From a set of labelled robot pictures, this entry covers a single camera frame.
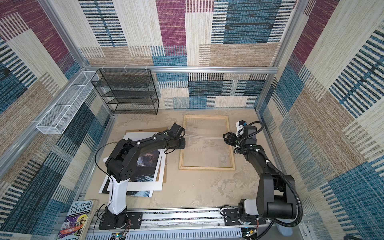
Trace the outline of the white bordered dark photo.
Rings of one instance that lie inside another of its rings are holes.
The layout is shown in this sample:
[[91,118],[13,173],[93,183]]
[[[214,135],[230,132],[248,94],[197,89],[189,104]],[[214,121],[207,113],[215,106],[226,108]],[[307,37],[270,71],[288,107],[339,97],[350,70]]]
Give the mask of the white bordered dark photo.
[[[108,143],[105,146],[102,146],[98,149],[98,154],[100,150],[104,150],[106,146],[112,145],[113,143]],[[119,160],[124,160],[126,155],[128,154],[128,150],[123,150],[123,153],[118,154]],[[130,183],[137,182],[155,182],[156,177],[158,177],[162,154],[164,151],[155,150],[145,155],[142,155],[138,158],[136,164],[136,170],[131,174],[131,178],[129,179]],[[105,177],[105,180],[99,190],[99,194],[109,194],[111,188],[110,178],[108,176]],[[153,190],[145,190],[145,191],[127,191],[126,195],[129,197],[144,197],[151,198],[153,195]]]

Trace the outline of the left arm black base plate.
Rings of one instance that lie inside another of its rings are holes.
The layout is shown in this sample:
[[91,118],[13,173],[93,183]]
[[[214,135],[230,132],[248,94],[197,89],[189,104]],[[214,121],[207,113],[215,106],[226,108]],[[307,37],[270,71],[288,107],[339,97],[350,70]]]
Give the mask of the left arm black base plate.
[[103,213],[99,230],[128,230],[139,229],[142,224],[142,212],[122,212],[118,215],[109,211]]

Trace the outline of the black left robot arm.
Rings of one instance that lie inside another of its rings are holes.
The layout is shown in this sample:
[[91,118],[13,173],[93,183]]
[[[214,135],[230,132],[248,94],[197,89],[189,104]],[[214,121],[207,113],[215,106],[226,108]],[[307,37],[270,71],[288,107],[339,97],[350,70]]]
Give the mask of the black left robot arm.
[[135,173],[139,157],[155,150],[183,150],[186,130],[174,123],[169,130],[154,134],[150,138],[137,141],[120,140],[106,160],[107,175],[112,189],[109,204],[103,214],[103,221],[109,221],[115,228],[128,223],[126,191],[129,178]]

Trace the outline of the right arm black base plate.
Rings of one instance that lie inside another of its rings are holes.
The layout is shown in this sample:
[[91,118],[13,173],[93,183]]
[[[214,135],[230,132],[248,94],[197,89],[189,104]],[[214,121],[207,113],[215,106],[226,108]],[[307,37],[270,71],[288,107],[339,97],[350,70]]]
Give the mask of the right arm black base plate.
[[227,208],[220,210],[220,213],[224,217],[226,226],[235,226],[235,225],[264,225],[267,223],[265,219],[259,219],[254,215],[243,214],[238,215],[238,211],[233,208]]

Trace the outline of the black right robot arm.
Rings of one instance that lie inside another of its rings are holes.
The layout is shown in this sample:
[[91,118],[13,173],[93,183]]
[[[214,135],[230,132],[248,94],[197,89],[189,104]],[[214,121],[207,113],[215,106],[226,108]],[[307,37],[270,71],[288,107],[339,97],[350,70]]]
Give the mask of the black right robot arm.
[[286,228],[293,228],[302,221],[303,205],[296,191],[295,180],[285,175],[269,159],[264,148],[257,144],[256,135],[264,129],[261,121],[236,123],[237,131],[223,135],[227,145],[234,147],[234,154],[245,157],[259,175],[255,199],[242,199],[238,204],[241,223],[250,223],[257,217],[270,219]]

